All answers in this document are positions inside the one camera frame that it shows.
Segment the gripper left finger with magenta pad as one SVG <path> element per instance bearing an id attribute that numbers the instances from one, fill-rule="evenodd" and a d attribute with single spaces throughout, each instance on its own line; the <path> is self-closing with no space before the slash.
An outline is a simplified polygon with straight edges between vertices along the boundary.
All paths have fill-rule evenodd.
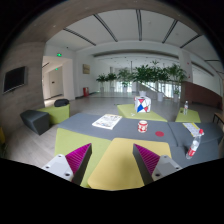
<path id="1" fill-rule="evenodd" d="M 46 165 L 43 170 L 48 171 L 58 177 L 80 185 L 89 159 L 92 154 L 92 144 L 83 145 L 67 155 L 58 154 Z"/>

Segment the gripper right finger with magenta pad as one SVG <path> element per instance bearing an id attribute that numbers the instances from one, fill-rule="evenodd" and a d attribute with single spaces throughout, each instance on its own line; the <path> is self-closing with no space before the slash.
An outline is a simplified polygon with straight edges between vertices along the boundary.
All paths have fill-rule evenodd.
<path id="1" fill-rule="evenodd" d="M 145 185 L 182 169 L 182 167 L 168 155 L 159 156 L 137 144 L 133 145 L 133 156 Z"/>

